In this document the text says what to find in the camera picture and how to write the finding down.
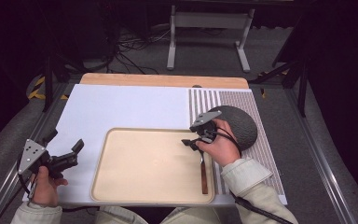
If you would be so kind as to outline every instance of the wooden edge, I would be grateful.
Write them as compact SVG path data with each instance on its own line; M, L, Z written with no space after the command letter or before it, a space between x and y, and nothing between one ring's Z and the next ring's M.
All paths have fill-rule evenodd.
M193 77L87 73L81 78L80 84L189 88L195 85L200 85L204 88L249 89L248 82L243 77Z

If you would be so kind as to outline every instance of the wire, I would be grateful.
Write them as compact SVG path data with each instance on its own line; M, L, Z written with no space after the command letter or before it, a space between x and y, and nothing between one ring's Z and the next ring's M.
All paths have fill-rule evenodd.
M224 134L224 133L219 133L219 132L215 132L215 131L208 131L208 130L206 130L205 132L206 133L214 133L214 134L217 134L217 135L225 137L226 139L230 140L237 147L239 152L241 152L240 145L238 145L237 141L235 141L235 139L231 136L231 134L228 133L228 135L227 135L227 134Z
M83 209L89 209L89 208L98 208L98 206L81 206L76 208L63 208L63 212L77 212Z
M249 211L252 211L252 212L255 212L257 214L260 214L262 216L265 216L265 217L268 217L268 218L271 218L279 223L282 223L282 224L293 224L292 222L282 218L282 217L278 217L278 216L275 216L274 214L272 213L269 213L263 209L260 209L258 207L254 207L249 201L241 198L241 197L236 197L232 192L231 192L232 196L235 198L235 203L239 204L240 206L248 209Z
M21 162L21 157L22 157L22 152L19 154L18 158L17 158L17 171L19 171L20 169L20 162ZM24 179L22 178L22 175L17 172L17 175L19 177L19 180L20 180L20 183L21 183L21 186L22 188L25 190L25 192L27 192L28 194L30 194L30 190L28 190L28 187L24 181Z
M118 55L120 55L121 57L123 57L123 58L125 58L125 59L127 59L127 60L129 60L129 61L131 62L131 60L130 60L128 57L126 57L125 55L123 55L122 53L119 53ZM156 69L154 69L154 68L145 67L145 66L139 66L139 65L136 65L134 62L132 62L132 64L125 63L125 62L121 61L118 57L116 57L116 58L117 58L117 60L118 60L120 63L122 63L124 66L126 66L128 72L130 72L130 70L128 69L127 66L132 66L132 67L138 68L138 70L140 70L140 71L142 70L142 68L144 68L144 69L149 69L149 70L154 71L157 75L159 74L159 72L158 72Z

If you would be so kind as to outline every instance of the gray floor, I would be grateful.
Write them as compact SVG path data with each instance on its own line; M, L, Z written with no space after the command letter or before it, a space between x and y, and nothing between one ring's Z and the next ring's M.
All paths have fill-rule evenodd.
M233 42L239 33L233 31L224 31L221 35L207 35L195 30L180 32L177 38L176 64L173 71L165 68L169 46L169 42L165 39L161 39L146 49L130 51L126 55L136 64L153 67L161 74L253 79L262 71L272 70L272 61L290 32L290 29L279 28L251 30L245 45L245 52L252 69L250 74L244 74L241 71L236 50L233 48ZM88 61L86 65L96 63L95 60ZM116 61L111 64L110 68L127 72L127 69ZM135 68L130 68L130 70L132 73L139 74ZM71 80L67 93L70 93L73 84L77 82L78 79ZM288 208L300 223L339 223L336 210L311 156L306 136L301 132L295 119L295 111L290 107L284 90L279 86L275 88L266 86L266 98L263 98L259 86L252 86L252 89L274 158L282 172L282 182L289 202ZM46 124L45 132L54 129L65 102L59 101L55 112ZM0 185L21 151L24 140L31 135L43 109L43 103L42 100L31 100L1 132ZM310 87L307 94L306 114L315 141L323 151L358 223L358 186L337 153ZM22 193L8 207L0 223L10 222L21 203L21 195ZM64 214L62 223L92 223L93 212L95 209ZM224 212L226 223L238 221L234 208L227 208Z

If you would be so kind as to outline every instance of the gray jacket sleeve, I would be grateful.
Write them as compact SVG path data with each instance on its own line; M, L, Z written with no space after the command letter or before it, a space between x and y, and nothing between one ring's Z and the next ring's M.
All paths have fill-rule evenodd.
M272 175L271 171L253 159L239 159L223 168L222 177L233 194L292 223L295 216L281 203L275 189L262 183ZM251 212L237 205L242 223L276 223L274 220Z
M59 224L61 221L62 208L41 207L33 203L22 203L11 220L12 224L38 223Z

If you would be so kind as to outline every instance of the metal stand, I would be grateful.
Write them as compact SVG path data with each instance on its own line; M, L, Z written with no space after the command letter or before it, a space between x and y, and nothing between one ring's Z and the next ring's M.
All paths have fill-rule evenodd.
M175 64L176 52L176 27L204 27L204 28L223 28L223 29L241 29L242 37L236 41L236 49L240 57L243 72L251 71L243 47L249 29L252 24L255 10L250 9L248 14L222 14L222 13L197 13L197 12L176 12L175 6L171 10L171 43L168 52L167 69L173 70Z

